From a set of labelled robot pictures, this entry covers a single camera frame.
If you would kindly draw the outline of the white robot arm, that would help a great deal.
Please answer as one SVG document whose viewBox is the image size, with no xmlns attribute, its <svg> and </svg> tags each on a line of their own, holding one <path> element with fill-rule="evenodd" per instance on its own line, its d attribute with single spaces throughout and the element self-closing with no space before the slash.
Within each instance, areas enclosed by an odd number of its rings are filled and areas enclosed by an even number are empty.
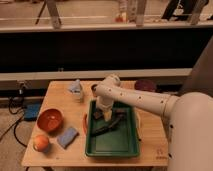
<svg viewBox="0 0 213 171">
<path fill-rule="evenodd" d="M 167 171 L 213 171 L 213 98 L 200 92 L 182 96 L 121 87 L 109 75 L 94 90 L 97 106 L 110 110 L 114 101 L 170 120 Z"/>
</svg>

